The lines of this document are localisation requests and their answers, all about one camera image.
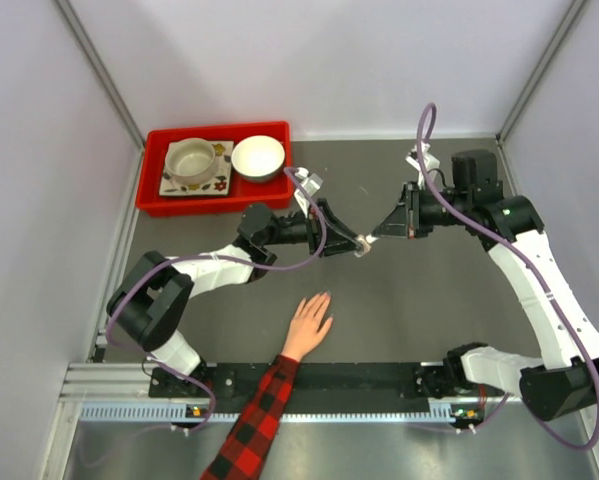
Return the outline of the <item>glitter nail polish bottle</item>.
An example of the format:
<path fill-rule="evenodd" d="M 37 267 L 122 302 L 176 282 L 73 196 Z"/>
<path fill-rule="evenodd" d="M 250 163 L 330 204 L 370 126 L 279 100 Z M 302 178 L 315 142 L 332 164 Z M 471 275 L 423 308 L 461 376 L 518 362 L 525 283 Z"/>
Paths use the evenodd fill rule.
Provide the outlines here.
<path fill-rule="evenodd" d="M 358 235 L 355 239 L 357 247 L 354 255 L 357 258 L 362 258 L 366 254 L 369 253 L 371 249 L 371 244 L 368 242 L 367 237 L 365 235 Z"/>

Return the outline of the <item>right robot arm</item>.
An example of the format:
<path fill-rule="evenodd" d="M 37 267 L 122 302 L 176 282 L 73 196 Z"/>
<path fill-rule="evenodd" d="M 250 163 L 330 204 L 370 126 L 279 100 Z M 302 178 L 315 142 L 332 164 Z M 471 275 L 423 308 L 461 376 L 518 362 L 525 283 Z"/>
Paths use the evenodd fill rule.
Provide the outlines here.
<path fill-rule="evenodd" d="M 599 405 L 599 332 L 561 273 L 533 204 L 505 195 L 496 156 L 454 155 L 453 183 L 438 193 L 427 185 L 438 160 L 415 150 L 406 160 L 418 178 L 404 184 L 372 238 L 419 239 L 437 227 L 464 226 L 510 283 L 540 347 L 537 358 L 484 343 L 457 347 L 444 359 L 448 388 L 466 396 L 481 384 L 495 387 L 521 398 L 542 421 Z"/>

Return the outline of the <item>red plaid sleeve forearm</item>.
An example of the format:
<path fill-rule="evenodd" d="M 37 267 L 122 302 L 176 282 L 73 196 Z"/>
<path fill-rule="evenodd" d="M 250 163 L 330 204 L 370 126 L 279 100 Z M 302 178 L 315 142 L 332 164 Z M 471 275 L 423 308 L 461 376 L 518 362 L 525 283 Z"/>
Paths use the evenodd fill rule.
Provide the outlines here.
<path fill-rule="evenodd" d="M 299 362 L 278 355 L 201 479 L 259 479 L 293 390 Z"/>

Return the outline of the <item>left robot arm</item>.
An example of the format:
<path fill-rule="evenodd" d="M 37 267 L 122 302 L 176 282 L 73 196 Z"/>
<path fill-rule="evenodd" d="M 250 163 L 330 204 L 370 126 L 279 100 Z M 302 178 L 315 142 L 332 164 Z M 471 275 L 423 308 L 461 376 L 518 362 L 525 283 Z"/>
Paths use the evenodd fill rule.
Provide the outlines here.
<path fill-rule="evenodd" d="M 366 238 L 338 220 L 326 200 L 317 207 L 276 215 L 254 203 L 241 216 L 236 239 L 215 252 L 171 265 L 157 251 L 144 254 L 106 305 L 106 313 L 153 360 L 173 369 L 171 384 L 184 396 L 205 387 L 204 361 L 178 326 L 188 300 L 215 289 L 257 281 L 277 256 L 269 245 L 305 243 L 311 258 L 370 249 Z"/>

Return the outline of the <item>person's hand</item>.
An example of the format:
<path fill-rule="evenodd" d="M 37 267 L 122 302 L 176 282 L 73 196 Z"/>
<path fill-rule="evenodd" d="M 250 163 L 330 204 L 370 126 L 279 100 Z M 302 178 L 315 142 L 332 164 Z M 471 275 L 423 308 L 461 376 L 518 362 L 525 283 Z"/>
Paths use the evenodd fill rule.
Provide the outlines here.
<path fill-rule="evenodd" d="M 330 302 L 329 292 L 301 301 L 290 321 L 281 356 L 300 362 L 321 344 L 333 324 L 332 316 L 325 318 Z"/>

